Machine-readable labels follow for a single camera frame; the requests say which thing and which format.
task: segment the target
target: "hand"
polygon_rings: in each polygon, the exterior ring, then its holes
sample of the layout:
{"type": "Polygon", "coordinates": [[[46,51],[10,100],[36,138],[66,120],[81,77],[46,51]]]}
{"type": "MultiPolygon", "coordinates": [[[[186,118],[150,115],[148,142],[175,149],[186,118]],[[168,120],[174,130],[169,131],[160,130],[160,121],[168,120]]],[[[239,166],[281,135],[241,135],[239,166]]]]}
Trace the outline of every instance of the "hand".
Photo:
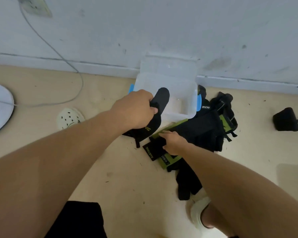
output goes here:
{"type": "Polygon", "coordinates": [[[150,107],[149,101],[153,95],[143,89],[130,92],[122,99],[117,100],[111,108],[114,115],[119,115],[123,123],[130,130],[132,128],[143,128],[149,124],[153,116],[158,112],[157,108],[150,107]]]}
{"type": "Polygon", "coordinates": [[[166,139],[167,144],[163,146],[163,149],[171,155],[180,155],[183,147],[188,144],[187,140],[175,131],[165,130],[163,133],[159,133],[159,135],[166,139]]]}

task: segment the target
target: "pile of gear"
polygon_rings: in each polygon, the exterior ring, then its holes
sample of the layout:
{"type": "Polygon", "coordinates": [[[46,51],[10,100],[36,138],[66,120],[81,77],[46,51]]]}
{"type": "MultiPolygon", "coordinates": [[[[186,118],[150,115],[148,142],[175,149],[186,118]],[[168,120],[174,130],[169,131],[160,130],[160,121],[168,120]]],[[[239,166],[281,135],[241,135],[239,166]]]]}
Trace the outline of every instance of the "pile of gear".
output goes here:
{"type": "MultiPolygon", "coordinates": [[[[194,118],[182,120],[163,130],[176,131],[184,137],[189,143],[198,147],[205,148],[211,152],[222,151],[224,138],[229,142],[237,128],[237,122],[232,111],[232,95],[219,92],[211,101],[207,100],[206,90],[199,85],[199,94],[202,96],[201,110],[196,113],[194,118]]],[[[154,134],[149,137],[150,142],[143,146],[152,161],[159,161],[163,169],[168,172],[179,170],[177,175],[178,197],[179,200],[189,200],[190,194],[196,194],[201,188],[198,177],[181,156],[172,156],[162,147],[166,145],[166,140],[154,134]]]]}

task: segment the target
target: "container lid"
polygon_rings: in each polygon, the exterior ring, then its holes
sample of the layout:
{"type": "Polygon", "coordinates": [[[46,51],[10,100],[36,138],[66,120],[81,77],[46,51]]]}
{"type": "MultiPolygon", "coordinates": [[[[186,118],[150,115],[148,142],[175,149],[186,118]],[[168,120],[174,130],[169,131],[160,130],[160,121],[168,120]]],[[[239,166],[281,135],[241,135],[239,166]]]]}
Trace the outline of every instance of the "container lid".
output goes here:
{"type": "Polygon", "coordinates": [[[197,65],[190,59],[146,55],[141,60],[140,73],[163,74],[195,82],[197,65]]]}

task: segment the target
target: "left arm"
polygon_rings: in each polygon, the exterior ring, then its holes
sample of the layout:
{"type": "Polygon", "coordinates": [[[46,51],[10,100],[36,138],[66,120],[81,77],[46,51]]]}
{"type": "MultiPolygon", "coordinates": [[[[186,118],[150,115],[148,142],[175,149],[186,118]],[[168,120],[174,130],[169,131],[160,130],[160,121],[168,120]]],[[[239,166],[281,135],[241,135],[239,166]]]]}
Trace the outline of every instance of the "left arm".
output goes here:
{"type": "Polygon", "coordinates": [[[0,237],[43,237],[72,192],[122,133],[157,112],[152,94],[131,92],[111,110],[0,158],[0,237]]]}

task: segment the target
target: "right arm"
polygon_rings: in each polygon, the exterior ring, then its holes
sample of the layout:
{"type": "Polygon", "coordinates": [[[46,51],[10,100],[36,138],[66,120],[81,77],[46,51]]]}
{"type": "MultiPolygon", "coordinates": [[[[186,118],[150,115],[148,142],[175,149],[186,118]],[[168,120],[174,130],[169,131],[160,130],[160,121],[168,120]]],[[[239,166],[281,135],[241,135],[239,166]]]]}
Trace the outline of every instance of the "right arm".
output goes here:
{"type": "Polygon", "coordinates": [[[240,238],[298,238],[298,201],[258,173],[188,143],[176,132],[160,134],[164,149],[180,155],[198,176],[213,205],[240,238]]]}

